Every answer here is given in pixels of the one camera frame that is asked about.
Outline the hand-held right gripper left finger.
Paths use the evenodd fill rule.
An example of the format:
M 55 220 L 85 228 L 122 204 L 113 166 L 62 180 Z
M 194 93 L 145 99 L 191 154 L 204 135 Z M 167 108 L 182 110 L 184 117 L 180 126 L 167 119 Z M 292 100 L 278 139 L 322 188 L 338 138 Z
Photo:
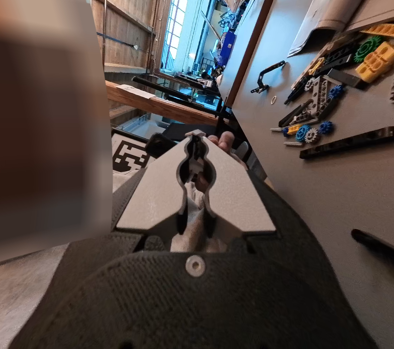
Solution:
M 116 229 L 146 235 L 184 234 L 188 224 L 188 201 L 185 183 L 190 179 L 190 159 L 198 156 L 195 147 L 199 136 L 189 135 L 158 156 L 167 146 L 165 138 L 150 140 L 155 160 L 148 165 L 116 221 Z

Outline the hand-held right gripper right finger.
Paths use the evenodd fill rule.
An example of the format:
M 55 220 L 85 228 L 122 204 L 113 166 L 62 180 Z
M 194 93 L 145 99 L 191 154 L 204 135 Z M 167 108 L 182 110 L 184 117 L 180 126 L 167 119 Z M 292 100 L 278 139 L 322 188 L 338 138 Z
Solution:
M 204 176 L 209 181 L 204 193 L 207 234 L 224 243 L 275 234 L 276 227 L 248 171 L 208 138 L 199 140 L 204 150 Z

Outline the pile of lego pieces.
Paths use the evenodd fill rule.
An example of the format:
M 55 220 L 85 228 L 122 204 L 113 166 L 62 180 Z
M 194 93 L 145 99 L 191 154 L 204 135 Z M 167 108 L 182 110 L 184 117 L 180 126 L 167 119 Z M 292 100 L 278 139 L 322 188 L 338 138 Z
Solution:
M 307 100 L 270 132 L 284 145 L 308 147 L 334 132 L 329 120 L 347 89 L 365 90 L 393 70 L 393 23 L 381 23 L 327 43 L 291 87 L 285 105 L 303 94 Z

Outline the black bent lego assembly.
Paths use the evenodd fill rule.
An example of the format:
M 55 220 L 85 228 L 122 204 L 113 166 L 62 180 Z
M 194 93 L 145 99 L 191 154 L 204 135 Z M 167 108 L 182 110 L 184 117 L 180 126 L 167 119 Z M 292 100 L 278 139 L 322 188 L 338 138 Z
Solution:
M 283 67 L 285 65 L 286 61 L 280 61 L 275 63 L 274 65 L 271 65 L 267 68 L 265 68 L 263 71 L 260 72 L 258 80 L 257 80 L 257 85 L 258 87 L 254 88 L 253 90 L 251 90 L 250 92 L 253 93 L 257 93 L 260 94 L 263 91 L 266 91 L 270 88 L 270 86 L 268 84 L 265 84 L 263 82 L 263 76 L 271 71 L 274 71 L 280 67 Z

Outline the long black lego beam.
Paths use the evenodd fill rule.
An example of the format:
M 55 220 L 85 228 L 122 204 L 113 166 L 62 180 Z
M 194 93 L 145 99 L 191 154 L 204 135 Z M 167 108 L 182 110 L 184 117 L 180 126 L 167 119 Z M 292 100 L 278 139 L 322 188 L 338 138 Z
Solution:
M 387 126 L 302 150 L 299 153 L 299 158 L 304 160 L 315 159 L 352 149 L 362 149 L 370 146 L 392 143 L 393 141 L 394 127 Z

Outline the black lego rod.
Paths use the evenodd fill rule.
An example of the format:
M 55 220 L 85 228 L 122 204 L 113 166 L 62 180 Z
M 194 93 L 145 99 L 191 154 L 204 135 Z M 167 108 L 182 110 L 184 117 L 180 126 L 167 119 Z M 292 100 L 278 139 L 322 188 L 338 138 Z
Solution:
M 394 264 L 394 246 L 359 229 L 351 230 L 352 238 L 367 248 L 377 258 Z

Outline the person's left hand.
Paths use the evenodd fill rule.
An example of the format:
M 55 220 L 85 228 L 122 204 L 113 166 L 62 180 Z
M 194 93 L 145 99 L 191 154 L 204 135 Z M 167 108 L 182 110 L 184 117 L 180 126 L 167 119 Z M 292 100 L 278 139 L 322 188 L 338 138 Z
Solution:
M 214 145 L 218 146 L 225 153 L 229 155 L 232 153 L 232 146 L 235 140 L 234 134 L 232 132 L 225 131 L 220 137 L 210 135 L 208 136 L 208 140 Z

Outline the wooden beam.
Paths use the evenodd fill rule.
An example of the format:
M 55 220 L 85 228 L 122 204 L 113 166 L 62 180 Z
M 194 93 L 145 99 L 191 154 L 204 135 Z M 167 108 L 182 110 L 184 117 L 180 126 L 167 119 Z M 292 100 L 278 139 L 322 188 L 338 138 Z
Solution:
M 133 86 L 120 86 L 110 81 L 105 81 L 105 83 L 108 99 L 121 103 L 122 105 L 161 115 L 185 124 L 216 126 L 218 123 L 219 118 L 215 117 L 214 114 L 164 100 Z

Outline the grey sweatshirt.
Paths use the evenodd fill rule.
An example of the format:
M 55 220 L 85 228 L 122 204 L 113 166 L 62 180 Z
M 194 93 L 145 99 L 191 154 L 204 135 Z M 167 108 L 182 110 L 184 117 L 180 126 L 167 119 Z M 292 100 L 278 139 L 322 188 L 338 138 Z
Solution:
M 112 223 L 126 199 L 136 189 L 142 173 L 136 170 L 113 174 Z M 188 223 L 185 232 L 170 240 L 172 252 L 219 252 L 227 246 L 203 233 L 204 179 L 186 184 Z M 111 232 L 97 238 L 47 248 L 1 262 L 1 348 L 25 325 L 37 307 L 44 315 L 56 306 L 80 282 L 112 260 L 137 252 L 142 237 Z

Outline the blue box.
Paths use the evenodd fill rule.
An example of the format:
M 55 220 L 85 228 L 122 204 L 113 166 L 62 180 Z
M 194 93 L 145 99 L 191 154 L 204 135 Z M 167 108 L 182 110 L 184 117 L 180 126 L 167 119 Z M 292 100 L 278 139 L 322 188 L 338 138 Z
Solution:
M 218 58 L 218 65 L 219 66 L 226 66 L 227 62 L 229 60 L 229 56 L 231 54 L 231 51 L 233 49 L 234 41 L 235 41 L 236 35 L 228 31 L 226 32 L 226 35 L 224 37 L 224 41 L 221 43 L 221 51 L 220 55 Z

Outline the large window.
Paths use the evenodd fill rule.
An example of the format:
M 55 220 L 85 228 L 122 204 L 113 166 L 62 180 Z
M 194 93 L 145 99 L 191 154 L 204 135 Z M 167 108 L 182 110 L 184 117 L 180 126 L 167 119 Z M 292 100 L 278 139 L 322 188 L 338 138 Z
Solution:
M 186 15 L 188 0 L 171 0 L 169 16 L 164 34 L 160 69 L 175 70 L 175 59 L 179 51 L 180 36 Z

